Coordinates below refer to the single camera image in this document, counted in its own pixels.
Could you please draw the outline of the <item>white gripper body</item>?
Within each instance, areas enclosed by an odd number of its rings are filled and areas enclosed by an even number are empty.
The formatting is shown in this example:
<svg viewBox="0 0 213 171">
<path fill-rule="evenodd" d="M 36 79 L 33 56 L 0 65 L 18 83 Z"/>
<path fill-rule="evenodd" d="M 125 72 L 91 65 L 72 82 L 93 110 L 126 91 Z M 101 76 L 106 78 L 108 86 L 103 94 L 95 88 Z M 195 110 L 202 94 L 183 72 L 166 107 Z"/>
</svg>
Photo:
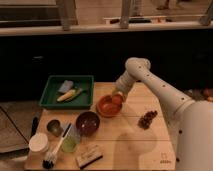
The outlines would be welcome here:
<svg viewBox="0 0 213 171">
<path fill-rule="evenodd" d="M 135 82 L 136 82 L 136 79 L 127 71 L 125 71 L 116 80 L 112 94 L 121 93 L 123 96 L 123 100 L 126 100 Z"/>
</svg>

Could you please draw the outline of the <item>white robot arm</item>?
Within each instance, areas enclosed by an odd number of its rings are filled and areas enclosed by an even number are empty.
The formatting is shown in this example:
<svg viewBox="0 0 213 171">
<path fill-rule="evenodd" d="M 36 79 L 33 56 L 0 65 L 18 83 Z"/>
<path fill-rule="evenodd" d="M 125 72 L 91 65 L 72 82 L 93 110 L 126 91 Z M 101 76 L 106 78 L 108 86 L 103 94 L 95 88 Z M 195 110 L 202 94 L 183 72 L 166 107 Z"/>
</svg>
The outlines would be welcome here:
<svg viewBox="0 0 213 171">
<path fill-rule="evenodd" d="M 114 91 L 127 99 L 134 83 L 143 82 L 168 113 L 180 119 L 176 171 L 213 171 L 213 103 L 195 101 L 154 75 L 150 68 L 146 58 L 128 58 Z"/>
</svg>

